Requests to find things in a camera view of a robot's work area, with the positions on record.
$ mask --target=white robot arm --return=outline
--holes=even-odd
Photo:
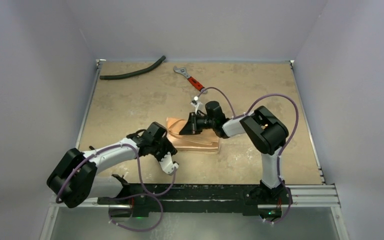
[[[198,97],[192,100],[191,105],[195,107],[195,111],[189,114],[186,125],[180,131],[181,135],[199,134],[203,129],[213,129],[218,137],[224,139],[247,134],[261,153],[263,165],[261,183],[270,190],[282,184],[282,161],[278,161],[278,155],[289,132],[267,108],[260,106],[248,115],[229,119],[217,101],[205,104],[206,114],[200,110],[203,104]]]
[[[129,134],[119,142],[99,149],[80,152],[72,148],[66,152],[46,184],[59,195],[62,202],[74,208],[87,198],[117,197],[123,190],[124,179],[118,175],[96,175],[114,165],[135,159],[137,154],[139,157],[153,155],[163,172],[172,175],[179,168],[179,164],[172,160],[177,150],[166,135],[166,128],[153,122],[148,129]],[[76,167],[77,172],[69,178]]]

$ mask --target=rubber hose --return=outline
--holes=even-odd
[[[162,56],[160,59],[158,59],[156,62],[154,62],[154,64],[152,64],[151,66],[149,66],[147,68],[133,71],[133,72],[129,72],[129,73],[125,73],[125,74],[121,74],[121,75],[100,76],[99,79],[101,79],[101,80],[120,80],[120,79],[127,79],[127,78],[131,78],[134,76],[146,74],[146,73],[156,69],[159,65],[161,65],[161,63],[163,63],[164,60],[166,60],[166,56]]]

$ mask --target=beige work surface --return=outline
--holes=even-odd
[[[150,63],[105,62],[101,75],[119,75],[146,68]],[[204,87],[217,87],[230,99],[237,114],[245,112],[259,97],[269,93],[290,96],[299,107],[299,124],[295,136],[282,155],[286,184],[321,184],[313,147],[301,109],[294,76],[288,64],[267,63],[172,63],[122,80],[98,80],[80,140],[80,150],[88,146],[101,148],[113,144],[127,134],[146,129],[156,121],[166,126],[166,118],[187,119],[194,108],[191,99],[198,91],[173,66],[186,67],[187,72]],[[226,100],[217,91],[208,90],[200,100],[218,101],[227,117],[232,116]],[[292,131],[295,112],[292,104],[281,97],[270,97],[256,106],[266,106]],[[262,177],[260,153],[246,134],[220,141],[218,154],[179,151],[173,160],[179,163],[176,183],[189,184],[257,184]],[[170,183],[157,160],[151,155],[140,159],[145,183]],[[138,183],[136,160],[123,162],[100,174],[124,175],[130,183]]]

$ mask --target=orange fabric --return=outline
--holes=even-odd
[[[167,138],[177,150],[206,154],[219,152],[220,139],[211,129],[205,129],[198,135],[179,135],[186,122],[184,119],[167,118]]]

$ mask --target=adjustable wrench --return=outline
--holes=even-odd
[[[198,91],[201,92],[201,90],[204,89],[204,86],[199,81],[197,81],[195,78],[188,74],[188,72],[186,71],[186,67],[177,68],[176,66],[174,66],[173,70],[176,73],[183,75],[189,81],[189,83],[192,84],[192,86],[194,86]]]

